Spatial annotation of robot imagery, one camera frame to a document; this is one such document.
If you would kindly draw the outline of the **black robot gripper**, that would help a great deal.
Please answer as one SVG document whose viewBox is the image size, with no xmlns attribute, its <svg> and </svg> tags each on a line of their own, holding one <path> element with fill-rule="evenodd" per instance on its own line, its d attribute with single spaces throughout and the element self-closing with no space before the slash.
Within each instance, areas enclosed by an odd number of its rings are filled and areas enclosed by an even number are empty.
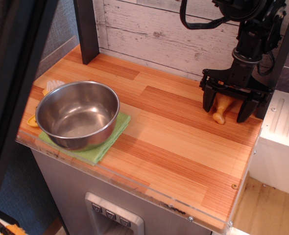
<svg viewBox="0 0 289 235">
<path fill-rule="evenodd" d="M 209 112 L 217 93 L 244 100 L 237 117 L 237 123 L 245 122 L 258 104 L 266 104 L 273 90 L 257 81 L 252 72 L 254 64 L 235 59 L 229 69 L 204 69 L 200 82 L 203 94 L 203 109 Z"/>
</svg>

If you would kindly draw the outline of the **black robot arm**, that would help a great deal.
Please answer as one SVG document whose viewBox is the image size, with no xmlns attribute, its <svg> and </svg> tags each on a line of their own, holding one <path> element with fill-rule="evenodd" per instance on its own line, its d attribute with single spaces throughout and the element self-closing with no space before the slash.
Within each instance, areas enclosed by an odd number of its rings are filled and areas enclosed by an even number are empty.
<svg viewBox="0 0 289 235">
<path fill-rule="evenodd" d="M 246 121 L 260 106 L 265 106 L 274 90 L 252 75 L 256 70 L 260 76 L 272 72 L 260 70 L 263 55 L 275 63 L 273 49 L 281 40 L 280 30 L 286 15 L 283 0 L 216 0 L 223 18 L 216 25 L 227 21 L 240 23 L 238 44 L 232 51 L 233 62 L 226 70 L 203 70 L 200 82 L 203 94 L 203 109 L 209 112 L 215 99 L 225 95 L 243 101 L 237 122 Z"/>
</svg>

